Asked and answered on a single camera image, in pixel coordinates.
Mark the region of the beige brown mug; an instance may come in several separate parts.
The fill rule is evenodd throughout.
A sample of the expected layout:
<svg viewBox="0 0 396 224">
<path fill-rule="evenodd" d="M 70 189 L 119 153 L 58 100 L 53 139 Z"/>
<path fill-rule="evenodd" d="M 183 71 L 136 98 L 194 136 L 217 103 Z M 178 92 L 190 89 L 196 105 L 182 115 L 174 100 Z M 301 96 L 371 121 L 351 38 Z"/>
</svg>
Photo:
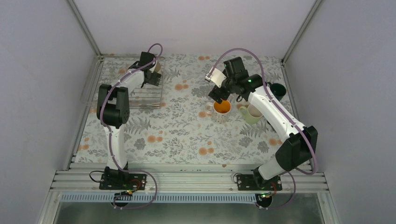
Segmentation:
<svg viewBox="0 0 396 224">
<path fill-rule="evenodd" d="M 150 70 L 151 72 L 159 73 L 160 70 L 161 70 L 161 68 L 162 68 L 162 65 L 160 64 L 160 62 L 159 62 L 159 61 L 156 61 L 155 65 L 154 65 L 151 69 L 149 69 L 149 70 Z"/>
</svg>

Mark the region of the white patterned cup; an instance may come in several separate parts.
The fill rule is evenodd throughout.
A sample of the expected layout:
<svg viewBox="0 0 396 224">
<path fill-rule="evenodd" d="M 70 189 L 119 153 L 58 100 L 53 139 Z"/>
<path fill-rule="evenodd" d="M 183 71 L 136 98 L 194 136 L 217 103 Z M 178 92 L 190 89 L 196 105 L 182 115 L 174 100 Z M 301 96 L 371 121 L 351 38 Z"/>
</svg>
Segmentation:
<svg viewBox="0 0 396 224">
<path fill-rule="evenodd" d="M 225 123 L 228 114 L 231 111 L 231 103 L 228 100 L 223 100 L 221 103 L 218 102 L 207 102 L 205 105 L 205 113 L 210 115 L 212 121 L 216 123 Z"/>
</svg>

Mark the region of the light green cup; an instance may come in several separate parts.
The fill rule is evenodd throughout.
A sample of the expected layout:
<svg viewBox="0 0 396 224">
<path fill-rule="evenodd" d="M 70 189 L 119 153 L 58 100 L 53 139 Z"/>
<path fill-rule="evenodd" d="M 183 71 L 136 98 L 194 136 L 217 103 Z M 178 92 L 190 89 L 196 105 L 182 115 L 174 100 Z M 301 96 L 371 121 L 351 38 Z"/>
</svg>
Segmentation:
<svg viewBox="0 0 396 224">
<path fill-rule="evenodd" d="M 241 106 L 239 111 L 249 125 L 256 124 L 263 117 L 263 114 L 254 105 Z"/>
</svg>

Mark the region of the dark teal mug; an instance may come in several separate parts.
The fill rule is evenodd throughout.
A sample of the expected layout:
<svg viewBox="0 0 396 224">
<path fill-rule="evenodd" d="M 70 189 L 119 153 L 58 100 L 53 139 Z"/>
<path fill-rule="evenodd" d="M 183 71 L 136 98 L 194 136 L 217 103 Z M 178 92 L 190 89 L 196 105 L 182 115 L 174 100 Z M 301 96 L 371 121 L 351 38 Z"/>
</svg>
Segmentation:
<svg viewBox="0 0 396 224">
<path fill-rule="evenodd" d="M 271 92 L 274 94 L 275 98 L 278 101 L 281 101 L 282 98 L 286 95 L 287 89 L 284 85 L 279 84 L 279 83 L 271 83 L 268 82 L 267 86 L 270 88 Z"/>
</svg>

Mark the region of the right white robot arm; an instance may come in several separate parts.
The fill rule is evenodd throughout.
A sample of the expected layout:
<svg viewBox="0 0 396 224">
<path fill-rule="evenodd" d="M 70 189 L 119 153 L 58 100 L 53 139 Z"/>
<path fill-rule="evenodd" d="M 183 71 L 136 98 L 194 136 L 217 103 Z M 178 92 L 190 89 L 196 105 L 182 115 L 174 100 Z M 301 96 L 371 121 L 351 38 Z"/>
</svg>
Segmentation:
<svg viewBox="0 0 396 224">
<path fill-rule="evenodd" d="M 308 160 L 314 162 L 310 174 L 316 173 L 316 128 L 305 126 L 294 118 L 266 85 L 264 75 L 249 75 L 240 57 L 225 61 L 224 67 L 224 70 L 219 70 L 213 66 L 206 74 L 206 81 L 215 85 L 209 97 L 222 103 L 230 94 L 241 96 L 258 109 L 282 141 L 274 158 L 254 169 L 254 186 L 264 190 L 271 184 L 271 178 L 298 169 Z"/>
</svg>

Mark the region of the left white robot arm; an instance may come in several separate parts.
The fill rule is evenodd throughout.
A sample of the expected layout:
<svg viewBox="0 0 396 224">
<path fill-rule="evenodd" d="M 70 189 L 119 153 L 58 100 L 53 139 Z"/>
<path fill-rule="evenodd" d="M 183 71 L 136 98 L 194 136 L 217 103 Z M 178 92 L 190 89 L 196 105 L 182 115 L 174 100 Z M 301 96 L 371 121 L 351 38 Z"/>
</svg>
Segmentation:
<svg viewBox="0 0 396 224">
<path fill-rule="evenodd" d="M 108 145 L 108 161 L 101 179 L 105 185 L 124 189 L 130 183 L 124 140 L 125 124 L 130 116 L 129 95 L 145 84 L 159 85 L 162 75 L 155 71 L 156 67 L 157 57 L 142 52 L 140 59 L 118 81 L 99 87 L 97 117 L 104 127 Z"/>
</svg>

